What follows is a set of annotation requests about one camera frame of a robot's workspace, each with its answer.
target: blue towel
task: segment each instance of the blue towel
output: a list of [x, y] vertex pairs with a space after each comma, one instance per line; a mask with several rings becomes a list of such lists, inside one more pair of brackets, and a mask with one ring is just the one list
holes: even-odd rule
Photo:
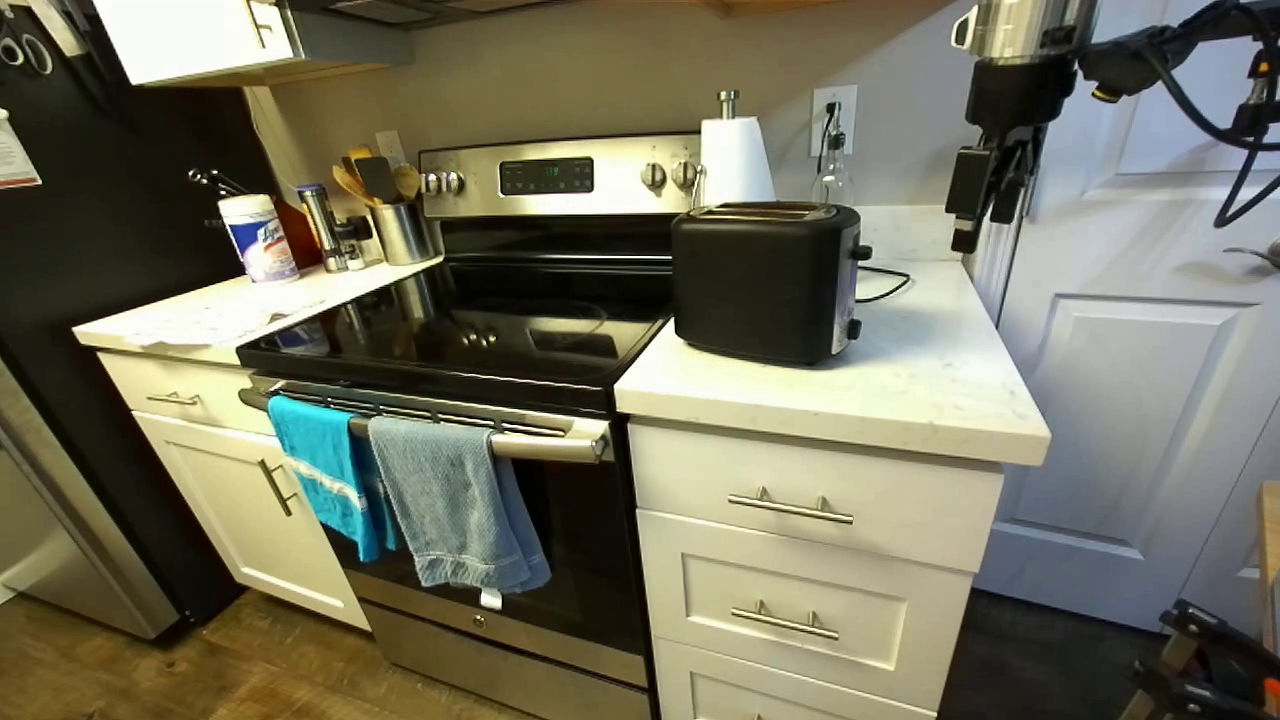
[[376, 415], [370, 445], [391, 497], [416, 581], [533, 592], [551, 581], [518, 473], [487, 426]]
[[267, 415], [283, 456], [295, 461], [295, 474], [318, 520], [348, 534], [360, 565], [397, 551], [397, 522], [384, 490], [376, 487], [376, 465], [370, 461], [370, 448], [355, 450], [351, 445], [351, 415], [287, 396], [272, 396]]

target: toaster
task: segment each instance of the toaster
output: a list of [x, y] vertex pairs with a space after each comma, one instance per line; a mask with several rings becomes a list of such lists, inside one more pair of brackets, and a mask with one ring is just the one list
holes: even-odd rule
[[766, 362], [820, 362], [862, 337], [862, 216], [846, 204], [716, 204], [677, 216], [677, 337]]

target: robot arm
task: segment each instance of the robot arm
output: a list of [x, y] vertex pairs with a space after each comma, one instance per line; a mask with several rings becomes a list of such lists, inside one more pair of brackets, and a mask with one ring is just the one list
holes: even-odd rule
[[[1037, 176], [1044, 131], [1075, 86], [1075, 64], [1103, 104], [1165, 83], [1212, 138], [1249, 153], [1280, 147], [1266, 142], [1268, 124], [1280, 119], [1280, 0], [1212, 0], [1175, 26], [1156, 24], [1103, 44], [1089, 44], [1091, 17], [1097, 0], [979, 0], [958, 21], [953, 44], [978, 56], [966, 119], [979, 127], [979, 138], [958, 153], [949, 187], [949, 213], [958, 216], [953, 251], [978, 251], [985, 216], [996, 223], [1018, 216], [1018, 204]], [[1253, 97], [1239, 104], [1234, 127], [1212, 127], [1212, 119], [1181, 90], [1173, 67], [1183, 64], [1202, 40], [1237, 36], [1256, 36], [1266, 44], [1249, 67]]]

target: floor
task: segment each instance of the floor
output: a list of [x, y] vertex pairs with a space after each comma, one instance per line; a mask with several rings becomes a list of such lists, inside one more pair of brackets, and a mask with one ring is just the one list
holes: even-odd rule
[[[1129, 659], [1160, 637], [972, 597], [945, 720], [1107, 720]], [[0, 603], [0, 720], [518, 720], [387, 667], [340, 623], [240, 597], [177, 649], [138, 645], [37, 600]]]

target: white cabinet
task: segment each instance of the white cabinet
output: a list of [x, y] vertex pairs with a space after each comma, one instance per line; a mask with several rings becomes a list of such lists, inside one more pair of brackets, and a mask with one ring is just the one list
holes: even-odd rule
[[1002, 467], [631, 421], [662, 706], [938, 716]]
[[279, 0], [96, 0], [133, 83], [264, 83], [405, 64], [409, 36]]
[[272, 434], [138, 421], [244, 587], [370, 628]]
[[129, 350], [101, 362], [244, 587], [370, 628], [267, 415], [236, 396], [244, 369]]

